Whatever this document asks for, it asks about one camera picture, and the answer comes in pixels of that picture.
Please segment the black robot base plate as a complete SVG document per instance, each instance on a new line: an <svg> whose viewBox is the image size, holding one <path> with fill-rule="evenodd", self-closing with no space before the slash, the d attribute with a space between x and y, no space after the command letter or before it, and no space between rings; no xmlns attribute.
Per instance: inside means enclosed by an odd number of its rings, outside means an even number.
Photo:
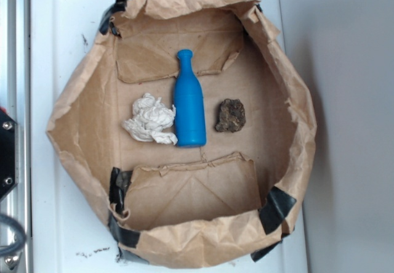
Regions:
<svg viewBox="0 0 394 273"><path fill-rule="evenodd" d="M17 123L1 107L1 201L17 184Z"/></svg>

